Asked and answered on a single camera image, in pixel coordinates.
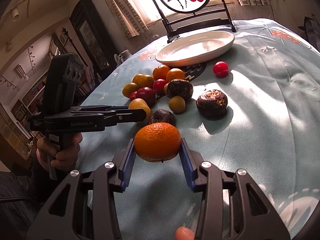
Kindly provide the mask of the person's left hand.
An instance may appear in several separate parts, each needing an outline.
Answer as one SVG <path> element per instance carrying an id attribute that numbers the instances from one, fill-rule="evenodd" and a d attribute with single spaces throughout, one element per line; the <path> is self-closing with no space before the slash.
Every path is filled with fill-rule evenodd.
<path id="1" fill-rule="evenodd" d="M 62 171 L 71 171 L 76 166 L 78 154 L 80 152 L 80 142 L 82 142 L 82 134 L 77 133 L 71 137 L 66 148 L 58 151 L 54 144 L 45 137 L 42 137 L 37 141 L 37 159 L 40 165 L 46 171 L 49 171 L 47 155 L 51 155 L 54 157 L 54 160 L 50 162 L 52 167 Z"/>

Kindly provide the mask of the person's right hand fingertip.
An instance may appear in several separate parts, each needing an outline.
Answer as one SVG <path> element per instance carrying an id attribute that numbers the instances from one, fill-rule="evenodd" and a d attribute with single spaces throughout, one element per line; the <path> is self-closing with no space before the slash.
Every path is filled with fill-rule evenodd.
<path id="1" fill-rule="evenodd" d="M 187 227 L 182 226 L 175 231 L 174 240 L 194 240 L 194 238 L 195 233 Z"/>

